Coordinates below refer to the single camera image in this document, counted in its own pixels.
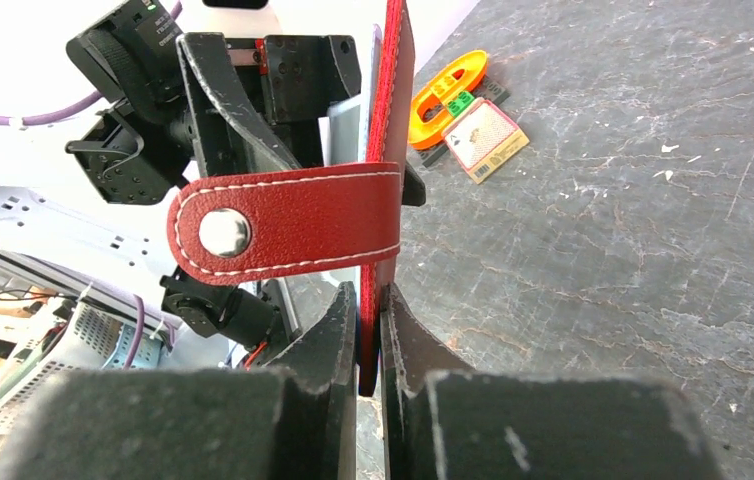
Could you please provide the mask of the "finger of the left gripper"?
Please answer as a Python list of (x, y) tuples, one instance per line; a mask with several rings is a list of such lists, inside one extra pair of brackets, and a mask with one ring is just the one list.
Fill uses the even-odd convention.
[(194, 158), (201, 174), (296, 170), (301, 164), (254, 108), (221, 33), (176, 40)]

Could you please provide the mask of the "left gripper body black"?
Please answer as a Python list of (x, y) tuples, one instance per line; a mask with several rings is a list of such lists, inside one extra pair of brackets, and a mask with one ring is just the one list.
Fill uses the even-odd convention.
[(331, 106), (361, 91), (354, 38), (285, 34), (224, 38), (251, 103), (301, 164), (299, 169), (323, 165), (320, 119)]

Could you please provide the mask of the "red leather card holder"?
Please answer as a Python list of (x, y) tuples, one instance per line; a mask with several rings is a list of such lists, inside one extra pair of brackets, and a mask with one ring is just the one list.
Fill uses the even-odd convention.
[[(172, 201), (167, 238), (178, 265), (211, 285), (359, 267), (359, 392), (378, 376), (382, 290), (395, 274), (415, 66), (406, 2), (386, 4), (366, 160), (332, 167), (202, 178)], [(201, 241), (204, 217), (233, 209), (250, 231), (232, 257)]]

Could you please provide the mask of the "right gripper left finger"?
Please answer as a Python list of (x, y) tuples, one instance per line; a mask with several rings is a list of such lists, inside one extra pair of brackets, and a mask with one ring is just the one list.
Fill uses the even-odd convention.
[(249, 370), (85, 371), (16, 423), (0, 479), (352, 479), (357, 300)]

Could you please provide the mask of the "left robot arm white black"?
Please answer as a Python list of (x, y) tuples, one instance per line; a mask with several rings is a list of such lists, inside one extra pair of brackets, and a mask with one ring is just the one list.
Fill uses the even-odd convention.
[[(258, 9), (204, 1), (169, 5), (187, 31), (231, 36), (344, 33), (368, 44), (383, 30), (376, 1), (271, 1)], [(62, 144), (98, 100), (64, 54), (65, 42), (112, 8), (109, 1), (0, 1), (0, 186), (43, 189), (83, 212), (94, 192)]]

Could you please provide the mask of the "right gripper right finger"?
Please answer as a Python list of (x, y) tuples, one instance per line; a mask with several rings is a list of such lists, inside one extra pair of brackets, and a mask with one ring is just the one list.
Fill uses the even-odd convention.
[(680, 390), (630, 375), (482, 372), (383, 294), (382, 393), (391, 479), (718, 479)]

